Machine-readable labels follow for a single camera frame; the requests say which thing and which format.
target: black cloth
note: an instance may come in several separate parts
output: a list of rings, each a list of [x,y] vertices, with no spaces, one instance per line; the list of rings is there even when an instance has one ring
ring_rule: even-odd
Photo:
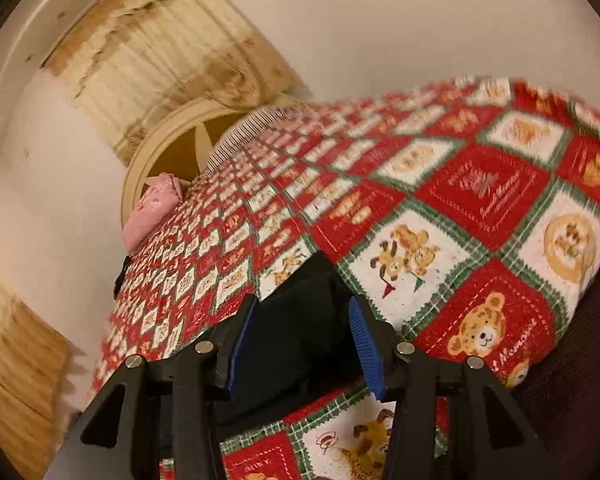
[[[113,286],[113,299],[116,300],[118,298],[118,293],[122,288],[122,283],[125,281],[125,274],[127,267],[131,265],[131,256],[127,256],[125,261],[122,262],[122,270],[120,270],[120,274],[116,278],[116,283]]]
[[[254,310],[231,402],[217,402],[220,439],[269,424],[362,375],[349,329],[352,292],[322,252]]]

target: silver pin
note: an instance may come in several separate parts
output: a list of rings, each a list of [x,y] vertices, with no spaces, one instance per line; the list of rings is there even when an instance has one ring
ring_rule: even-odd
[[[127,368],[138,368],[142,364],[142,356],[140,354],[130,355],[125,359]]]
[[[484,361],[475,355],[469,357],[466,363],[469,365],[469,368],[473,368],[474,370],[479,370],[484,366]]]
[[[416,351],[416,347],[412,343],[407,343],[405,341],[398,343],[395,349],[398,351],[398,354],[401,355],[410,355]]]
[[[211,341],[200,341],[196,343],[196,352],[199,354],[208,354],[214,349],[214,344]]]

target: black and white striped cloth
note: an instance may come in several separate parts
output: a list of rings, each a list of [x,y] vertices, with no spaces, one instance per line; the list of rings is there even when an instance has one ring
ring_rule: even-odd
[[[210,176],[238,150],[262,133],[270,124],[286,117],[286,111],[275,106],[261,106],[233,124],[213,146],[206,162],[205,174]]]

